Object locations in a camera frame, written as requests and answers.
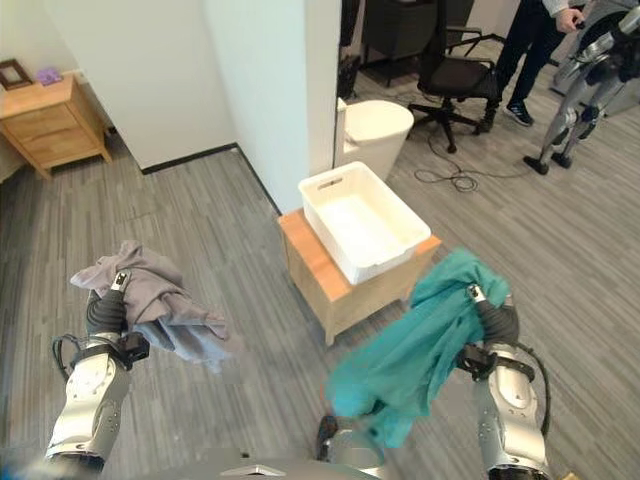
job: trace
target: sneaker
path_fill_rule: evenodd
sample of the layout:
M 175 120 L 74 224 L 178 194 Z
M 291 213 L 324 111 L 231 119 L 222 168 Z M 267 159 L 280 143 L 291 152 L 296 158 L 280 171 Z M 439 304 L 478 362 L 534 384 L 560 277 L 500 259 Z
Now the sneaker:
M 506 106 L 505 112 L 520 125 L 530 127 L 533 125 L 533 118 L 529 115 L 524 102 L 514 102 Z

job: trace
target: person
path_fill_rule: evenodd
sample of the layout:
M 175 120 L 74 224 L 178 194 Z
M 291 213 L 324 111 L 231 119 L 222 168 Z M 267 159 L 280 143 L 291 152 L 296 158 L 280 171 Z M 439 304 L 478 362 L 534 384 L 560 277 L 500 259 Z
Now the person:
M 526 60 L 505 112 L 521 125 L 530 127 L 534 120 L 524 103 L 536 77 L 567 33 L 575 32 L 584 21 L 582 8 L 587 0 L 520 0 L 509 34 L 496 64 L 498 99 L 487 101 L 485 121 L 493 117 L 502 101 L 502 93 L 518 67 L 522 55 Z

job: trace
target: gray carpet floor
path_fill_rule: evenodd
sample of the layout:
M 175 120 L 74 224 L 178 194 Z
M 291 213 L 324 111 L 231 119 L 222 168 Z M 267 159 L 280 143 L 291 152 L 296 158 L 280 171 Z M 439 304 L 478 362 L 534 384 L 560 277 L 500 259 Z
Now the gray carpet floor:
M 486 47 L 496 56 L 495 47 Z M 530 98 L 537 123 L 499 115 L 493 132 L 456 127 L 468 169 L 525 171 L 558 97 L 546 67 Z M 416 95 L 407 76 L 384 90 L 359 75 L 360 98 Z M 461 112 L 479 116 L 468 101 Z M 477 177 L 467 194 L 427 185 L 417 169 L 452 170 L 435 126 L 406 142 L 389 185 L 444 241 L 438 258 L 466 246 L 513 286 L 523 340 L 546 360 L 553 388 L 552 471 L 582 480 L 631 479 L 640 470 L 640 111 L 603 122 L 575 151 L 575 165 L 547 177 Z M 236 151 L 143 176 L 126 148 L 117 161 L 85 161 L 44 182 L 24 169 L 0 186 L 0 455 L 41 455 L 64 402 L 49 353 L 52 336 L 81 334 L 85 292 L 69 277 L 134 238 L 170 256 L 193 296 L 221 304 L 250 353 L 214 375 L 162 351 L 133 370 L 123 425 L 104 478 L 133 479 L 238 446 L 256 456 L 311 455 L 326 405 L 321 386 L 340 357 L 399 318 L 390 305 L 326 348 L 313 313 L 290 282 L 276 213 Z M 402 449 L 388 452 L 398 478 L 484 478 L 470 379 L 454 373 Z

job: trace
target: baseboard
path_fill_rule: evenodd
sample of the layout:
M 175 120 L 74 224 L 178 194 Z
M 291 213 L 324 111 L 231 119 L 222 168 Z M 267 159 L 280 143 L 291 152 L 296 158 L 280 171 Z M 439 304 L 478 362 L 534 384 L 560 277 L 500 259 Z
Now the baseboard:
M 242 147 L 240 145 L 238 145 L 237 143 L 234 144 L 235 148 L 238 149 L 238 152 L 240 152 L 240 155 L 242 156 L 242 158 L 244 158 L 244 161 L 247 163 L 247 166 L 249 167 L 249 170 L 251 170 L 251 174 L 255 177 L 255 179 L 258 181 L 258 183 L 260 184 L 260 188 L 262 189 L 263 193 L 265 194 L 265 196 L 267 197 L 267 199 L 269 200 L 269 203 L 271 204 L 271 206 L 273 207 L 273 209 L 275 210 L 275 212 L 278 214 L 278 216 L 282 215 L 282 212 L 280 211 L 280 209 L 278 208 L 278 205 L 276 205 L 276 202 L 273 200 L 273 197 L 271 197 L 271 194 L 267 191 L 267 189 L 265 188 L 264 184 L 262 183 L 262 180 L 260 180 L 260 177 L 258 176 L 258 174 L 256 173 L 256 171 L 253 169 L 253 165 L 251 165 L 251 162 L 249 161 L 249 159 L 247 158 L 247 156 L 244 154 L 244 152 L 242 151 Z
M 159 172 L 161 170 L 165 170 L 167 168 L 175 167 L 176 165 L 182 165 L 183 163 L 187 163 L 187 162 L 190 162 L 192 160 L 197 160 L 198 158 L 206 157 L 208 155 L 213 155 L 214 153 L 220 153 L 220 152 L 224 152 L 224 151 L 227 151 L 227 150 L 233 150 L 234 148 L 237 148 L 238 152 L 240 152 L 240 156 L 246 162 L 247 166 L 249 167 L 249 170 L 251 170 L 251 175 L 253 175 L 254 178 L 258 181 L 258 184 L 260 185 L 260 188 L 264 192 L 265 196 L 269 200 L 269 203 L 271 204 L 271 206 L 273 207 L 275 212 L 278 214 L 278 216 L 282 215 L 282 212 L 280 211 L 280 209 L 276 205 L 276 202 L 273 200 L 273 198 L 271 197 L 271 195 L 269 194 L 269 192 L 265 188 L 264 184 L 262 183 L 262 180 L 260 180 L 260 177 L 258 177 L 258 174 L 253 169 L 253 165 L 251 165 L 251 162 L 249 161 L 247 156 L 244 154 L 244 152 L 242 151 L 242 148 L 240 147 L 240 145 L 238 145 L 237 142 L 229 143 L 227 145 L 222 145 L 221 147 L 211 148 L 211 149 L 205 150 L 203 152 L 194 153 L 193 155 L 187 155 L 186 157 L 176 158 L 175 160 L 169 160 L 168 162 L 164 162 L 164 163 L 161 163 L 159 165 L 153 165 L 151 167 L 143 168 L 142 169 L 142 174 L 143 175 L 149 175 L 150 173 L 156 173 L 156 172 Z
M 224 152 L 225 150 L 231 150 L 232 148 L 236 148 L 238 146 L 237 143 L 229 143 L 227 145 L 222 145 L 221 147 L 210 148 L 209 150 L 204 150 L 202 152 L 194 153 L 192 155 L 187 155 L 186 157 L 176 158 L 175 160 L 169 160 L 168 162 L 159 163 L 158 165 L 152 165 L 151 167 L 143 168 L 142 174 L 149 175 L 150 173 L 156 173 L 160 170 L 165 170 L 167 168 L 175 167 L 176 165 L 182 165 L 183 163 L 190 162 L 191 160 L 196 160 L 198 158 L 206 157 L 207 155 L 213 155 L 214 153 Z

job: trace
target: black chair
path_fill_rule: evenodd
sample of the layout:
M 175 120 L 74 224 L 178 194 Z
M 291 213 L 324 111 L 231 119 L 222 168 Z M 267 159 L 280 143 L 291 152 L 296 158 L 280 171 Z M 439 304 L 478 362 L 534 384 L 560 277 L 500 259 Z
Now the black chair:
M 449 140 L 449 153 L 457 151 L 451 123 L 463 123 L 475 127 L 474 133 L 490 130 L 497 108 L 498 92 L 495 80 L 495 64 L 489 58 L 469 57 L 469 53 L 485 39 L 477 28 L 447 26 L 446 0 L 438 0 L 437 22 L 434 36 L 423 50 L 420 59 L 420 79 L 418 89 L 425 95 L 443 97 L 440 107 L 412 103 L 409 110 L 426 113 L 427 116 L 416 125 L 436 121 L 444 129 Z M 475 38 L 448 43 L 452 33 L 475 35 Z M 464 56 L 451 55 L 455 47 L 469 45 Z M 455 112 L 452 100 L 463 101 L 467 98 L 486 98 L 489 102 L 485 117 L 478 121 Z

